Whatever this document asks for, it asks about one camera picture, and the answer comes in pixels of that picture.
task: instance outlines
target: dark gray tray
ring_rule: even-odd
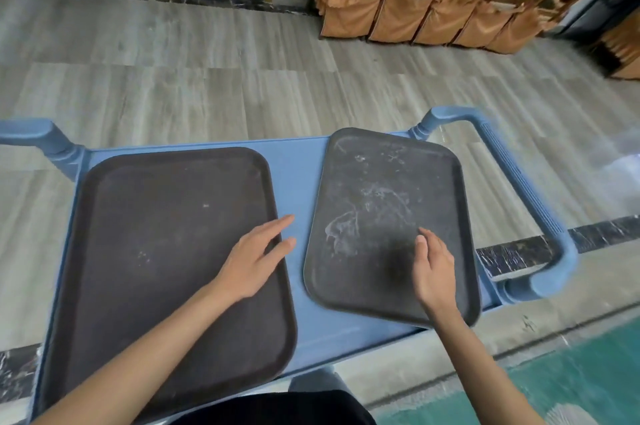
[[[429,327],[413,292],[418,227],[456,260],[456,302],[480,316],[475,251],[460,162],[434,143],[360,129],[329,139],[304,266],[320,305]]]
[[[121,155],[94,167],[78,196],[37,414],[212,281],[240,236],[276,217],[268,163],[247,148]],[[295,345],[283,260],[204,333],[136,422],[265,383]]]

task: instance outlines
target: blue plastic cart handle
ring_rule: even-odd
[[[508,303],[548,297],[564,286],[578,263],[578,250],[569,232],[553,215],[532,183],[518,167],[505,144],[494,131],[489,120],[480,110],[471,107],[446,106],[429,110],[418,125],[409,130],[417,139],[427,140],[440,125],[466,120],[473,123],[478,135],[504,172],[505,176],[527,207],[545,236],[560,248],[560,256],[546,267],[531,275],[525,275],[497,284],[500,298]]]
[[[46,118],[0,120],[0,145],[38,147],[69,179],[75,180],[84,147],[71,142]]]

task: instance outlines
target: blue cart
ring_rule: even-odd
[[[532,184],[512,158],[507,147],[492,129],[489,120],[477,109],[469,107],[436,107],[407,132],[395,132],[399,137],[427,140],[439,125],[466,120],[471,122],[513,188],[530,211],[544,235],[560,249],[555,261],[532,275],[500,283],[492,282],[482,265],[479,286],[483,311],[503,305],[547,297],[559,291],[569,279],[578,262],[578,252],[567,229],[552,215]],[[276,205],[280,214],[293,213],[296,220],[284,231],[283,237],[295,235],[296,249],[287,257],[287,269],[298,321],[298,343],[291,361],[280,378],[290,378],[325,365],[407,339],[424,329],[372,317],[336,312],[320,307],[305,291],[302,266],[314,214],[317,188],[323,167],[328,137],[216,142],[171,146],[140,146],[91,150],[73,144],[52,121],[23,119],[0,121],[0,143],[36,146],[69,179],[75,181],[76,192],[72,215],[77,203],[80,181],[94,166],[116,155],[148,152],[169,152],[240,146],[251,148],[269,163]],[[62,262],[65,261],[68,239]],[[60,290],[56,286],[54,307]],[[34,397],[40,392],[42,362],[47,359],[51,339],[49,328],[36,373]]]

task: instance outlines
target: person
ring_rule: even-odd
[[[296,240],[287,238],[265,254],[269,242],[292,221],[292,215],[284,216],[242,236],[211,283],[33,423],[132,423],[203,332],[235,302],[251,298],[260,290],[279,261],[293,250]],[[460,315],[454,259],[447,245],[428,230],[420,228],[417,233],[415,293],[451,358],[478,420],[482,425],[543,424]],[[332,372],[322,370],[293,379],[288,393],[234,398],[183,415],[173,424],[373,425],[372,416],[340,383]]]

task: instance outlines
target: teal floor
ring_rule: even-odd
[[[580,406],[598,425],[640,424],[640,319],[508,369],[542,417]],[[377,417],[378,425],[477,424],[462,392]]]

